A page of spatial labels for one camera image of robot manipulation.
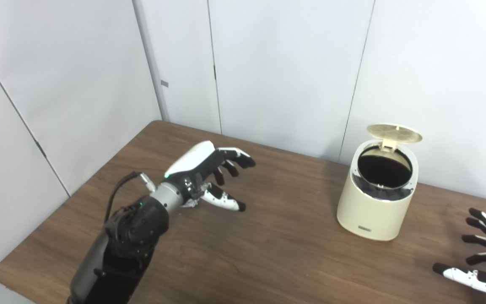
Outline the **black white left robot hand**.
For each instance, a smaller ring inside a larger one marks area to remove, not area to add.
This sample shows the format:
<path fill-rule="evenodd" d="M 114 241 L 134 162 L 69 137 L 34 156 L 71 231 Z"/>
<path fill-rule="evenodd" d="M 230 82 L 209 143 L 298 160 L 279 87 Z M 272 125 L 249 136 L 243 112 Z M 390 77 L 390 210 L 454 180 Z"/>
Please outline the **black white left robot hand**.
<path fill-rule="evenodd" d="M 168 168 L 161 185 L 174 192 L 183 208 L 192 208 L 203 200 L 222 209 L 244 212 L 246 205 L 221 189 L 222 168 L 237 177 L 235 164 L 241 168 L 256 166 L 253 158 L 237 147 L 216 148 L 211 141 L 202 141 Z"/>

